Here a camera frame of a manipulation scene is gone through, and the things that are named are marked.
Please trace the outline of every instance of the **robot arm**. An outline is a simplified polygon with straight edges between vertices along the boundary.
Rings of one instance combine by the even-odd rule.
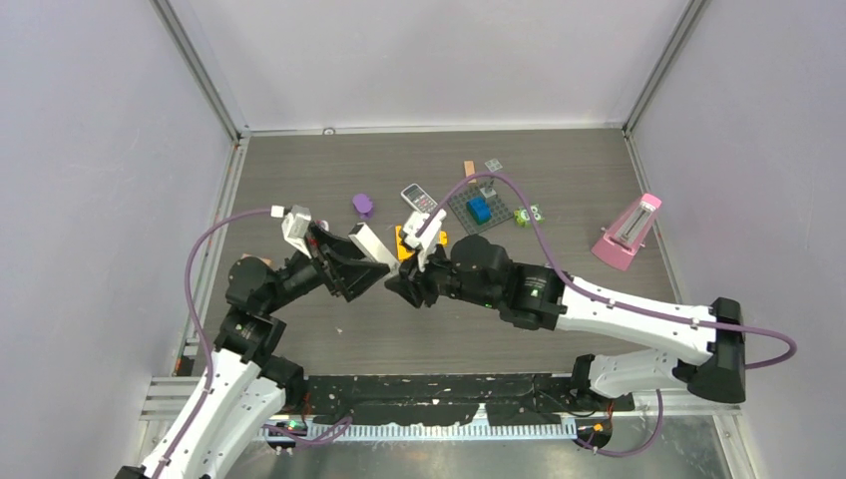
[[[296,253],[276,270],[254,256],[232,266],[225,294],[230,309],[211,353],[211,386],[204,375],[141,467],[124,467],[116,479],[224,477],[267,418],[301,404],[306,393],[302,367],[273,355],[285,323],[270,315],[322,285],[351,301],[399,267],[365,224],[345,239],[316,225],[302,207],[274,207],[271,215],[282,219],[282,235]]]
[[[425,237],[417,233],[420,214],[403,228],[404,241],[417,252],[403,261],[385,286],[415,307],[431,306],[448,296],[499,311],[500,318],[525,329],[561,329],[603,334],[647,346],[619,356],[580,356],[574,385],[584,395],[617,398],[633,391],[683,387],[704,399],[739,403],[745,400],[742,334],[686,326],[631,312],[621,302],[653,311],[689,317],[694,324],[741,323],[740,305],[718,298],[711,306],[688,306],[623,294],[568,275],[571,282],[610,298],[604,304],[567,286],[543,265],[512,261],[505,249],[479,236],[453,244],[451,255],[436,238],[443,217],[434,219]],[[424,251],[431,251],[425,257]]]

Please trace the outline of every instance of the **metal frame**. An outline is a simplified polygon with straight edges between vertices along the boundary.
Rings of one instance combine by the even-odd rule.
[[[180,54],[182,54],[188,69],[191,71],[195,80],[197,80],[200,90],[209,101],[211,109],[214,111],[214,114],[217,115],[217,119],[220,120],[220,124],[223,126],[223,129],[226,130],[226,134],[229,135],[229,138],[233,142],[237,142],[241,138],[240,129],[235,125],[232,115],[223,103],[220,93],[217,92],[217,87],[214,85],[212,78],[209,76],[209,71],[200,59],[200,55],[197,53],[197,49],[189,38],[183,23],[177,16],[177,12],[174,10],[174,6],[171,4],[171,1],[150,0],[150,3],[153,5],[156,13],[159,14],[159,17],[162,19],[162,23],[165,25],[165,28],[167,28],[168,33],[171,34],[171,38],[174,40],[177,50],[179,50]]]
[[[261,131],[251,132],[247,128],[239,129],[232,119],[231,114],[224,105],[207,68],[204,66],[197,50],[189,39],[183,24],[178,18],[169,0],[151,0],[163,23],[172,35],[177,48],[186,60],[189,69],[198,81],[203,93],[209,100],[215,114],[227,134],[238,141],[237,147],[233,150],[229,160],[229,166],[223,186],[220,190],[218,206],[214,215],[215,219],[228,216],[234,202],[237,191],[240,172],[243,166],[244,156],[248,147],[249,137],[252,135],[263,136],[305,136],[305,135],[334,135],[334,134],[366,134],[366,133],[423,133],[423,132],[471,132],[471,131],[516,131],[516,130],[559,130],[559,129],[586,129],[586,128],[620,128],[633,161],[635,175],[642,191],[649,191],[648,179],[642,167],[641,159],[637,151],[636,141],[633,136],[634,129],[654,96],[662,79],[666,75],[674,60],[677,58],[690,32],[696,22],[709,4],[710,0],[689,0],[688,4],[679,19],[678,24],[670,36],[660,59],[655,64],[643,90],[637,97],[635,105],[629,118],[624,124],[590,124],[590,125],[476,125],[476,126],[421,126],[421,127],[373,127],[373,128],[340,128],[340,129],[316,129],[301,131]],[[664,261],[670,284],[676,301],[683,301],[688,297],[683,285],[679,284],[674,274],[672,265],[672,254],[667,251],[666,245],[661,237],[660,219],[653,228],[657,237],[657,244],[661,257]],[[204,254],[204,261],[200,268],[197,281],[197,306],[201,318],[205,318],[209,300],[212,292],[214,275],[219,263],[219,256],[225,228],[216,233],[207,245]],[[197,332],[193,330],[188,321],[185,330],[185,340],[182,342],[180,356],[195,356],[198,353]],[[185,405],[188,396],[197,383],[196,377],[159,377],[153,378],[148,392],[148,399],[145,402],[141,415],[138,437],[138,457],[140,461],[155,447],[156,443],[164,437],[168,427],[176,418],[180,408]],[[654,415],[655,396],[652,393],[639,393],[634,396],[636,411],[618,412],[619,416],[626,415]],[[761,471],[756,467],[755,457],[749,454],[751,442],[748,434],[745,433],[745,423],[741,410],[738,406],[722,405],[704,401],[696,398],[684,390],[671,390],[663,392],[664,414],[667,416],[678,415],[709,415],[713,417],[715,427],[719,433],[720,443],[729,463],[731,474],[735,478],[761,477]]]
[[[649,78],[646,80],[643,91],[640,92],[640,95],[637,96],[637,101],[634,102],[634,108],[632,108],[632,112],[629,114],[629,119],[623,125],[623,133],[626,136],[629,136],[632,130],[635,129],[640,116],[643,114],[643,110],[646,109],[658,85],[663,80],[663,76],[675,61],[685,41],[690,36],[690,32],[693,31],[693,27],[696,26],[696,22],[698,22],[702,12],[709,3],[710,0],[689,0],[687,2],[687,8],[681,14],[681,18],[672,31],[672,35],[670,35],[669,41],[663,49],[663,53],[661,53],[658,62],[655,64],[655,68],[652,69],[652,73],[649,74]]]
[[[238,184],[240,183],[240,174],[243,170],[243,160],[246,156],[246,150],[249,147],[249,137],[240,140],[236,148],[232,149],[229,156],[228,165],[226,167],[226,175],[223,178],[223,183],[220,187],[220,193],[217,200],[217,208],[211,218],[210,224],[214,224],[229,216],[232,211],[232,206],[235,202],[235,195],[237,194]],[[223,241],[226,238],[226,231],[228,226],[225,226],[211,235],[206,247],[201,250],[200,257],[203,259],[200,264],[199,273],[194,286],[194,305],[200,315],[200,322],[205,323],[206,313],[209,309],[209,303],[212,298],[212,288],[214,286],[214,276],[217,274],[217,267],[220,263],[220,254],[223,251]],[[180,349],[177,358],[182,356],[196,356],[198,353],[197,331],[191,323],[191,319],[186,317],[186,327],[183,332],[183,338],[180,341]]]
[[[362,135],[373,133],[444,133],[444,132],[514,132],[525,130],[593,130],[615,129],[623,123],[573,123],[573,124],[497,124],[497,125],[442,125],[419,127],[346,127],[309,130],[253,130],[254,137],[298,137],[317,135]]]

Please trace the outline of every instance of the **cable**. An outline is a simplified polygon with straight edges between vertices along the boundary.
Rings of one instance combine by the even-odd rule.
[[[613,427],[613,423],[612,423],[612,421],[614,419],[614,402],[613,401],[609,403],[609,407],[608,407],[608,409],[606,409],[606,414],[608,415],[608,418],[606,419],[606,421],[609,422],[609,426]]]
[[[302,419],[302,422],[305,422],[305,416],[311,414],[311,393],[306,392],[305,396],[302,398],[302,401],[305,405],[302,407],[302,411],[299,413],[299,418]]]
[[[186,422],[177,431],[177,434],[174,436],[174,440],[171,441],[171,445],[168,446],[168,449],[165,450],[165,453],[162,455],[162,458],[159,460],[159,464],[156,466],[156,470],[153,472],[152,479],[158,479],[159,476],[162,475],[162,472],[165,469],[165,466],[170,462],[171,456],[174,454],[174,451],[177,450],[177,447],[182,441],[183,437],[185,437],[186,433],[188,432],[189,427],[197,418],[198,414],[200,414],[200,410],[203,408],[203,405],[206,403],[206,398],[209,395],[209,391],[212,389],[212,381],[214,378],[214,364],[212,362],[212,346],[209,343],[209,338],[206,336],[206,333],[203,331],[203,325],[200,323],[200,315],[197,313],[197,308],[194,306],[194,296],[191,291],[191,269],[194,265],[194,260],[197,257],[197,253],[200,251],[200,248],[203,246],[203,243],[214,234],[220,228],[234,222],[237,220],[241,220],[244,218],[249,217],[258,217],[262,215],[269,215],[270,208],[261,208],[257,210],[247,210],[245,212],[238,213],[236,215],[232,215],[226,219],[220,220],[219,222],[215,223],[211,226],[205,233],[200,235],[197,241],[194,243],[194,246],[191,248],[191,252],[188,256],[188,261],[186,262],[185,268],[185,276],[183,278],[183,286],[185,290],[185,298],[186,302],[188,303],[188,312],[189,316],[191,317],[191,323],[194,326],[194,329],[197,331],[198,339],[200,340],[200,346],[203,350],[203,357],[206,359],[206,381],[203,387],[203,393],[200,395],[200,398],[197,400],[197,404],[195,404],[194,408],[191,410],[188,418],[186,418]]]
[[[543,395],[547,396],[547,397],[548,397],[551,401],[555,402],[555,403],[556,403],[559,407],[561,407],[562,409],[564,409],[564,412],[566,412],[566,413],[570,414],[570,415],[571,415],[571,416],[573,416],[573,417],[579,417],[579,418],[583,418],[583,419],[584,419],[584,418],[591,417],[591,416],[593,416],[594,414],[596,414],[597,412],[599,412],[597,409],[594,409],[594,410],[593,410],[593,412],[589,412],[588,414],[580,414],[580,413],[576,413],[576,412],[573,412],[573,410],[570,408],[570,406],[566,406],[564,403],[562,403],[561,401],[559,401],[558,399],[556,399],[555,397],[553,397],[551,394],[548,394],[547,392],[545,392],[545,391],[543,391],[543,390],[541,390],[541,389],[537,389],[537,392],[540,392],[541,394],[543,394]]]
[[[429,215],[429,218],[427,218],[426,221],[423,223],[423,227],[420,229],[421,234],[422,234],[422,232],[426,231],[426,228],[428,228],[429,224],[431,224],[432,221],[435,219],[435,214],[437,212],[443,210],[444,207],[447,205],[447,202],[449,202],[449,200],[452,197],[454,197],[465,185],[467,185],[468,183],[470,183],[473,180],[476,180],[478,178],[485,178],[485,177],[495,178],[497,180],[500,180],[504,184],[506,184],[517,195],[517,198],[520,199],[520,203],[523,204],[523,208],[525,208],[528,211],[531,210],[532,206],[529,203],[529,200],[526,199],[526,196],[517,187],[517,185],[515,185],[511,181],[511,179],[509,179],[505,175],[501,175],[501,174],[498,174],[498,173],[491,173],[491,172],[476,173],[476,174],[470,175],[469,177],[464,178],[464,180],[458,182],[458,185],[456,185],[455,188],[453,188],[446,195],[446,197],[444,197],[444,199],[441,200],[440,203],[438,203],[438,206],[435,207],[435,210],[432,212],[431,215]],[[572,280],[570,280],[569,277],[567,277],[567,275],[564,273],[564,271],[561,269],[558,262],[556,261],[555,255],[553,254],[553,251],[552,251],[552,248],[550,247],[549,243],[547,242],[546,237],[544,236],[543,232],[541,231],[541,226],[538,225],[538,221],[535,220],[535,216],[529,215],[529,220],[532,222],[532,228],[535,230],[535,236],[538,237],[538,243],[541,245],[541,249],[544,252],[544,256],[547,258],[547,261],[549,262],[550,266],[552,267],[552,270],[556,273],[558,278],[560,278],[561,281],[563,281],[564,284],[566,284],[569,288],[571,288],[575,292],[581,294],[582,296],[585,296],[589,299],[593,299],[594,301],[599,301],[603,304],[609,304],[610,301],[611,301],[609,298],[604,297],[600,294],[596,294],[594,292],[588,291],[588,290],[584,289],[583,287],[576,285],[575,283],[573,283]],[[663,320],[675,322],[675,323],[678,323],[678,324],[685,324],[685,325],[692,325],[693,324],[693,321],[690,320],[689,318],[686,318],[686,317],[676,316],[676,315],[673,315],[673,314],[667,314],[665,312],[660,312],[660,311],[653,311],[653,310],[647,309],[645,307],[639,307],[639,306],[627,304],[627,303],[624,303],[624,302],[618,302],[617,301],[617,302],[614,303],[614,307],[619,307],[621,309],[625,309],[627,311],[631,311],[631,312],[634,312],[634,313],[637,313],[637,314],[642,314],[644,316],[654,317],[656,319],[663,319]],[[770,359],[766,359],[766,360],[758,361],[758,362],[753,362],[751,364],[746,364],[746,369],[758,369],[758,368],[761,368],[761,367],[772,366],[772,365],[784,362],[784,361],[786,361],[787,359],[790,359],[791,357],[793,357],[793,355],[796,354],[796,349],[797,349],[796,341],[793,340],[793,338],[791,338],[790,336],[788,336],[784,333],[778,332],[778,331],[773,331],[771,329],[765,329],[763,327],[737,325],[737,324],[727,324],[727,323],[723,323],[723,322],[700,322],[698,325],[702,326],[702,327],[709,327],[711,329],[722,329],[722,330],[726,330],[726,331],[743,332],[743,333],[758,334],[758,335],[761,335],[761,336],[773,337],[773,338],[778,339],[780,341],[783,341],[785,344],[787,344],[787,352],[785,352],[785,353],[783,353],[779,356],[770,358]]]
[[[589,437],[587,441],[576,438],[576,442],[578,442],[579,445],[582,447],[593,449],[595,453],[607,457],[631,457],[646,451],[655,442],[655,439],[657,439],[657,437],[660,435],[661,428],[663,428],[663,397],[661,396],[660,391],[657,389],[655,390],[655,396],[658,398],[658,416],[657,422],[655,423],[655,429],[652,431],[652,436],[650,436],[649,439],[647,439],[646,442],[640,447],[625,452],[607,451],[605,449],[599,449],[591,444],[591,440],[594,437],[593,434],[591,434],[591,437]]]

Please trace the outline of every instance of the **gray baseplate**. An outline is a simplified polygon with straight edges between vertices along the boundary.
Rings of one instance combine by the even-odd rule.
[[[478,185],[468,185],[463,191],[452,197],[449,201],[449,206],[455,218],[458,219],[461,226],[467,231],[468,235],[477,235],[482,232],[500,225],[508,220],[514,219],[514,212],[505,206],[500,196],[496,195],[493,198],[488,198],[485,203],[491,210],[491,219],[481,225],[476,224],[476,220],[467,211],[467,202],[476,197],[482,197],[482,192],[479,191]]]
[[[488,171],[491,173],[502,170],[502,163],[500,163],[500,161],[496,158],[485,162],[485,166],[488,167]]]

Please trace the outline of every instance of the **wooden floor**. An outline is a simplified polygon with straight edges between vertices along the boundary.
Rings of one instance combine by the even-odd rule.
[[[352,196],[366,193],[375,204],[368,223],[393,249],[393,228],[410,213],[400,190],[418,183],[441,200],[463,178],[464,161],[474,160],[481,171],[492,158],[541,206],[544,231],[566,270],[611,289],[672,300],[654,237],[627,272],[590,252],[600,228],[640,193],[618,130],[253,138],[232,211],[302,205],[338,234],[358,222]],[[516,208],[504,188],[498,191]],[[450,242],[464,235],[449,211],[445,231]],[[531,229],[509,222],[484,235],[514,260],[545,262]],[[206,322],[212,335],[227,308],[226,273],[245,252],[280,263],[293,248],[271,219],[229,227]],[[276,353],[307,374],[568,372],[580,354],[642,348],[588,333],[517,329],[494,311],[447,298],[418,310],[381,284],[351,303],[316,290],[276,317],[287,323]]]

